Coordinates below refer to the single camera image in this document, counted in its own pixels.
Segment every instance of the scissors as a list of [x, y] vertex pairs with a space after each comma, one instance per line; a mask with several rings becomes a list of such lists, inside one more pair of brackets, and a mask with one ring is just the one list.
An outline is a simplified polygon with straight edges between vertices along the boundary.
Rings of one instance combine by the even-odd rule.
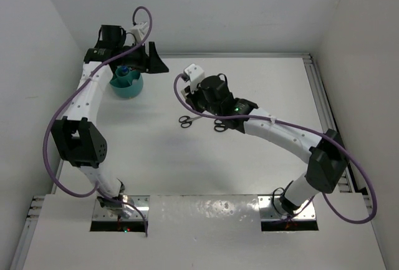
[[201, 117], [202, 116], [197, 116], [197, 117], [192, 117], [191, 118], [190, 116], [184, 115], [184, 116], [179, 118], [180, 126], [182, 128], [190, 128], [191, 125], [193, 124], [193, 121], [195, 121], [195, 120], [197, 120], [197, 119], [199, 119]]
[[[193, 121], [201, 118], [202, 116], [197, 116], [197, 117], [193, 117], [191, 118], [190, 116], [184, 115], [182, 117], [179, 118], [179, 122], [180, 122], [180, 126], [182, 128], [190, 128], [191, 125], [193, 124]], [[214, 127], [213, 130], [215, 130], [218, 133], [222, 133], [224, 131], [226, 131], [228, 128], [227, 126], [225, 126], [222, 121], [215, 119], [214, 120]]]

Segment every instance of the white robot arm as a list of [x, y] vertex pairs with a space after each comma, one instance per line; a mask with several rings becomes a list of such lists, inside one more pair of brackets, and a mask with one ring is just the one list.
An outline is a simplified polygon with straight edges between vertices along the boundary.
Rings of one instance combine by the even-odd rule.
[[[275, 123], [276, 117], [255, 103], [234, 98], [228, 89], [223, 74], [206, 77], [204, 70], [191, 64], [183, 71], [190, 85], [182, 90], [186, 103], [197, 112], [207, 111], [220, 117], [235, 115], [257, 115], [271, 119], [271, 122], [253, 118], [221, 119], [230, 129], [261, 137], [286, 149], [308, 164], [307, 171], [291, 181], [276, 203], [280, 213], [293, 215], [305, 200], [319, 192], [331, 193], [347, 166], [347, 160], [330, 143], [308, 132]], [[342, 144], [336, 131], [328, 130], [326, 135]]]
[[[137, 42], [141, 42], [147, 30], [148, 24], [142, 22], [134, 25], [131, 33]], [[145, 45], [142, 45], [134, 52], [103, 66], [91, 77], [91, 73], [102, 62], [134, 46], [125, 46], [126, 34], [120, 26], [101, 26], [96, 45], [85, 55], [78, 88], [87, 80], [90, 82], [73, 99], [62, 118], [56, 120], [51, 128], [61, 159], [79, 168], [93, 185], [97, 185], [98, 191], [109, 198], [118, 197], [123, 190], [123, 184], [115, 177], [111, 169], [100, 166], [107, 155], [107, 142], [97, 130], [96, 123], [105, 88], [120, 65], [148, 74], [169, 71], [159, 58], [155, 43], [149, 42], [148, 54]]]

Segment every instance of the metal frame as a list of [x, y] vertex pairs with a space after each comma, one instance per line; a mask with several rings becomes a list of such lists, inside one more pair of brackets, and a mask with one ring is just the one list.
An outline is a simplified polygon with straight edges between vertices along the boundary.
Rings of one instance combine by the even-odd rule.
[[[313, 58], [304, 58], [305, 70], [309, 80], [310, 89], [312, 90], [314, 103], [316, 105], [317, 114], [319, 114], [322, 129], [325, 132], [327, 129], [332, 128], [336, 130], [334, 117], [330, 108], [327, 94], [325, 93], [324, 85], [320, 76], [319, 70], [316, 68]], [[354, 191], [352, 179], [349, 169], [345, 169], [339, 183], [338, 188], [341, 193], [351, 193]]]
[[[254, 57], [264, 57], [264, 58], [302, 58], [304, 61], [305, 70], [307, 72], [308, 80], [310, 83], [310, 88], [312, 90], [313, 98], [315, 101], [317, 113], [319, 114], [320, 122], [323, 130], [327, 130], [328, 128], [336, 129], [334, 124], [334, 118], [332, 116], [332, 112], [327, 100], [327, 95], [324, 90], [324, 86], [322, 83], [322, 79], [320, 77], [319, 71], [314, 64], [312, 56], [306, 53], [187, 53], [187, 54], [161, 54], [162, 58], [222, 58], [222, 57], [242, 57], [242, 58], [254, 58]], [[59, 166], [57, 168], [56, 176], [59, 178], [60, 171], [62, 169], [64, 161], [60, 161]], [[350, 179], [349, 171], [346, 169], [342, 179], [340, 180], [340, 190], [342, 192], [353, 192], [353, 184]], [[56, 191], [56, 186], [53, 185], [51, 194], [54, 194]], [[35, 204], [44, 200], [44, 196], [35, 196], [31, 208], [35, 207]], [[14, 259], [12, 260], [10, 270], [22, 270], [27, 252], [29, 250], [29, 246], [31, 244], [34, 230], [36, 228], [37, 220], [39, 218], [40, 208], [36, 206], [35, 209], [29, 209], [29, 214], [22, 230], [21, 237], [19, 239], [19, 243], [14, 254]]]
[[31, 206], [29, 207], [26, 216], [25, 226], [22, 230], [17, 249], [12, 259], [10, 270], [22, 270], [25, 264], [27, 252], [36, 229], [36, 224], [39, 220], [40, 211], [42, 209], [44, 196], [34, 196]]

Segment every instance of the white tabletop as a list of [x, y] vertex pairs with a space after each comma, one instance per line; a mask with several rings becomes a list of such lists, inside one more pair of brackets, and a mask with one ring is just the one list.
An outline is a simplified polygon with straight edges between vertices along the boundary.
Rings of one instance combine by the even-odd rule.
[[[270, 193], [299, 176], [306, 165], [294, 155], [239, 132], [216, 133], [212, 120], [200, 119], [187, 129], [178, 123], [188, 113], [174, 98], [172, 82], [196, 63], [207, 74], [225, 73], [236, 97], [320, 130], [302, 59], [165, 63], [170, 73], [146, 75], [135, 99], [120, 100], [107, 90], [98, 117], [108, 142], [102, 166], [124, 182], [127, 194], [151, 195], [149, 237], [90, 232], [95, 195], [76, 199], [58, 190], [46, 196], [24, 270], [384, 269], [371, 224], [343, 222], [320, 195], [314, 201], [318, 231], [261, 231], [255, 194]], [[76, 192], [91, 189], [69, 163], [60, 179]], [[330, 198], [349, 218], [367, 215], [361, 194]], [[226, 203], [225, 211], [220, 207]]]
[[[301, 58], [164, 61], [170, 73], [144, 75], [137, 98], [122, 100], [108, 88], [100, 105], [97, 127], [108, 143], [101, 167], [114, 171], [127, 194], [265, 194], [285, 187], [306, 170], [297, 157], [265, 140], [234, 130], [216, 133], [212, 120], [202, 118], [181, 128], [178, 118], [191, 114], [173, 93], [176, 75], [195, 63], [206, 75], [226, 74], [235, 97], [251, 100], [284, 120], [321, 130]], [[91, 188], [67, 162], [60, 179], [76, 192]]]

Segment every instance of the purple cable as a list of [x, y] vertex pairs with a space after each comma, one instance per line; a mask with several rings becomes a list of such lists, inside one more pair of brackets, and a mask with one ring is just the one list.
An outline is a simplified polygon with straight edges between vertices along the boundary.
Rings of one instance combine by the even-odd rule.
[[106, 200], [109, 200], [109, 201], [111, 201], [111, 202], [113, 202], [113, 203], [118, 203], [118, 204], [121, 203], [121, 204], [123, 204], [123, 205], [131, 206], [131, 207], [143, 218], [145, 236], [148, 237], [148, 224], [147, 224], [147, 221], [145, 220], [145, 216], [144, 216], [144, 214], [143, 214], [138, 208], [136, 208], [135, 205], [132, 205], [131, 203], [125, 203], [125, 202], [120, 201], [120, 200], [115, 200], [115, 199], [113, 199], [113, 198], [111, 198], [111, 197], [108, 197], [107, 195], [105, 195], [104, 193], [102, 193], [100, 190], [98, 190], [98, 193], [99, 193], [102, 197], [104, 197]]
[[[130, 54], [131, 52], [134, 52], [135, 50], [137, 50], [139, 47], [141, 47], [145, 41], [148, 39], [148, 36], [151, 33], [152, 30], [152, 15], [150, 13], [150, 11], [144, 7], [144, 6], [139, 6], [135, 9], [133, 15], [135, 15], [137, 13], [137, 11], [139, 10], [145, 10], [148, 14], [148, 18], [149, 18], [149, 26], [148, 26], [148, 32], [147, 34], [144, 36], [143, 40], [141, 42], [139, 42], [138, 44], [136, 44], [134, 47], [132, 47], [131, 49], [116, 55], [115, 57], [112, 57], [106, 61], [104, 61], [103, 63], [101, 63], [99, 66], [97, 66], [93, 72], [90, 74], [90, 78], [92, 78], [96, 72], [98, 72], [103, 66], [111, 63], [112, 61], [115, 61], [125, 55]], [[57, 111], [55, 111], [55, 114], [53, 115], [53, 117], [51, 118], [49, 125], [47, 126], [46, 132], [44, 133], [44, 139], [43, 139], [43, 149], [42, 149], [42, 153], [43, 153], [43, 161], [44, 161], [44, 166], [47, 170], [47, 173], [49, 174], [51, 180], [54, 182], [54, 184], [60, 188], [62, 191], [64, 191], [65, 193], [74, 196], [74, 197], [79, 197], [79, 198], [83, 198], [83, 197], [88, 197], [91, 194], [93, 194], [96, 190], [97, 190], [97, 184], [94, 187], [94, 189], [86, 194], [78, 194], [75, 193], [73, 191], [70, 191], [69, 189], [67, 189], [56, 177], [56, 175], [54, 174], [54, 172], [52, 171], [51, 167], [50, 167], [50, 163], [49, 163], [49, 156], [47, 153], [47, 147], [49, 144], [49, 138], [50, 138], [50, 133], [51, 133], [51, 127], [53, 126], [55, 120], [57, 119], [57, 117], [61, 114], [62, 111], [64, 111], [64, 109], [68, 106], [68, 104], [74, 99], [74, 97], [76, 97], [76, 95], [79, 94], [79, 92], [81, 92], [86, 86], [87, 84], [89, 84], [90, 79], [87, 79], [82, 86], [80, 86], [59, 108]]]
[[134, 12], [133, 12], [133, 15], [132, 15], [132, 23], [133, 23], [134, 26], [137, 25], [136, 24], [136, 14], [137, 14], [137, 12], [138, 12], [138, 10], [135, 9]]
[[[179, 81], [179, 79], [181, 79], [183, 77], [183, 74], [180, 74], [176, 77], [175, 82], [173, 83], [173, 90], [175, 91], [175, 95], [178, 99], [178, 101], [184, 106], [184, 108], [186, 108], [188, 111], [190, 111], [191, 113], [198, 115], [198, 116], [202, 116], [205, 118], [212, 118], [212, 119], [220, 119], [220, 120], [228, 120], [228, 119], [237, 119], [237, 118], [253, 118], [253, 119], [259, 119], [259, 120], [265, 120], [268, 122], [271, 122], [270, 117], [266, 117], [266, 116], [259, 116], [259, 115], [232, 115], [232, 116], [214, 116], [214, 115], [208, 115], [208, 114], [204, 114], [204, 113], [200, 113], [194, 109], [192, 109], [190, 106], [188, 106], [184, 100], [181, 99], [180, 95], [179, 95], [179, 91], [177, 89], [177, 83]], [[287, 127], [292, 127], [292, 128], [297, 128], [299, 130], [303, 130], [309, 133], [312, 133], [314, 135], [320, 136], [322, 137], [324, 140], [327, 140], [328, 142], [330, 142], [332, 145], [334, 145], [335, 147], [337, 147], [337, 149], [345, 156], [348, 158], [348, 160], [350, 160], [355, 166], [356, 168], [359, 170], [360, 174], [362, 175], [362, 177], [364, 178], [364, 180], [366, 181], [366, 184], [368, 186], [368, 189], [370, 190], [370, 195], [372, 198], [372, 205], [373, 205], [373, 210], [370, 213], [370, 215], [368, 217], [366, 217], [365, 219], [362, 220], [352, 220], [352, 219], [348, 219], [345, 216], [341, 215], [331, 204], [331, 202], [329, 201], [329, 199], [327, 198], [327, 196], [325, 195], [325, 193], [323, 193], [323, 197], [325, 199], [325, 202], [328, 204], [328, 206], [331, 208], [331, 210], [342, 220], [349, 222], [349, 223], [353, 223], [353, 224], [364, 224], [367, 223], [369, 221], [371, 221], [372, 219], [374, 219], [375, 215], [377, 214], [377, 196], [375, 194], [375, 190], [373, 187], [373, 184], [370, 180], [370, 178], [368, 177], [368, 175], [366, 174], [365, 170], [363, 169], [363, 167], [359, 164], [359, 162], [355, 159], [355, 157], [352, 156], [351, 153], [349, 153], [343, 146], [341, 146], [341, 144], [339, 144], [338, 142], [336, 142], [335, 140], [331, 139], [330, 137], [328, 137], [327, 135], [320, 133], [318, 131], [315, 131], [311, 128], [306, 128], [306, 127], [302, 127], [300, 125], [295, 125], [293, 123], [289, 123], [289, 122], [284, 122], [282, 120], [278, 120], [276, 119], [275, 121], [276, 123], [279, 123], [281, 125], [285, 125]]]

